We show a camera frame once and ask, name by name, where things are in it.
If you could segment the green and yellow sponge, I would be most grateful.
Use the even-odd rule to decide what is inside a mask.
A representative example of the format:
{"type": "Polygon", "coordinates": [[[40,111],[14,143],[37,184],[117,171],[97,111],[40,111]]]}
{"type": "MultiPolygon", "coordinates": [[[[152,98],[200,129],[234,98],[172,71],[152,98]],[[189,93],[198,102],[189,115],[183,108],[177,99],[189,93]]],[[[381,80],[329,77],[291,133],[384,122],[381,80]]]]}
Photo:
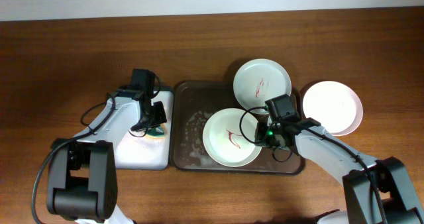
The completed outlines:
{"type": "Polygon", "coordinates": [[[145,135],[151,139],[161,139],[165,137],[166,129],[162,125],[152,127],[145,132],[145,135]]]}

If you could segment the white plate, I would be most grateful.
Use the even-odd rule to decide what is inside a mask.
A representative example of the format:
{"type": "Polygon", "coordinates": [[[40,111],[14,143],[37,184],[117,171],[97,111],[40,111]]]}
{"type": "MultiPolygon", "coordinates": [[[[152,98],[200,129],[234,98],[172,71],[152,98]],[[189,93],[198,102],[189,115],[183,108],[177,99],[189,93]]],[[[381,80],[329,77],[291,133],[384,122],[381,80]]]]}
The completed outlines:
{"type": "Polygon", "coordinates": [[[334,136],[354,132],[361,124],[364,109],[359,96],[345,84],[335,81],[317,82],[303,96],[305,117],[320,122],[334,136]]]}
{"type": "Polygon", "coordinates": [[[219,164],[241,167],[250,164],[261,148],[254,140],[258,120],[242,109],[227,108],[213,114],[203,128],[203,145],[219,164]]]}

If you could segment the pale green plate top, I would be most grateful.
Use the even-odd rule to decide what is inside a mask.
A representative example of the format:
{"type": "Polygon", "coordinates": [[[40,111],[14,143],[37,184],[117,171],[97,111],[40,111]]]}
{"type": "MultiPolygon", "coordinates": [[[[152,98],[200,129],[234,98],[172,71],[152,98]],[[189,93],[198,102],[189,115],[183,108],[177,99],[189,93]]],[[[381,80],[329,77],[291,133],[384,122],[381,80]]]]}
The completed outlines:
{"type": "Polygon", "coordinates": [[[265,106],[265,101],[291,95],[292,83],[286,70],[269,59],[254,59],[243,64],[235,74],[233,91],[244,109],[265,106]]]}

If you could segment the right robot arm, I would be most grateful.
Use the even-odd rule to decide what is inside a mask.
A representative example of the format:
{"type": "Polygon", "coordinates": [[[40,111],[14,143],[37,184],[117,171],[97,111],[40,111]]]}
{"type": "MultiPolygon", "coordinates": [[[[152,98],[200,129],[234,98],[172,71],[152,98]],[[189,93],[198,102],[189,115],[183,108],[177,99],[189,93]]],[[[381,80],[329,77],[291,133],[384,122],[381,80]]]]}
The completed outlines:
{"type": "Polygon", "coordinates": [[[404,164],[380,160],[331,135],[313,119],[259,123],[258,146],[288,148],[330,174],[344,189],[346,210],[336,209],[315,223],[422,223],[423,206],[404,164]]]}

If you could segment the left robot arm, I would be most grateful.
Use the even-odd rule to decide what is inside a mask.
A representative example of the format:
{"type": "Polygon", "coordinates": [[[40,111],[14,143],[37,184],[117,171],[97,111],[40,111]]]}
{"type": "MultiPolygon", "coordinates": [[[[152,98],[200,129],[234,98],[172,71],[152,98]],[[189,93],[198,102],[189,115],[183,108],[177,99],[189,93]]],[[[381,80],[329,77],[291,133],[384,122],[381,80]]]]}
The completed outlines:
{"type": "Polygon", "coordinates": [[[76,223],[132,223],[117,205],[117,170],[167,166],[169,111],[141,95],[112,94],[100,107],[82,132],[53,142],[46,208],[76,223]]]}

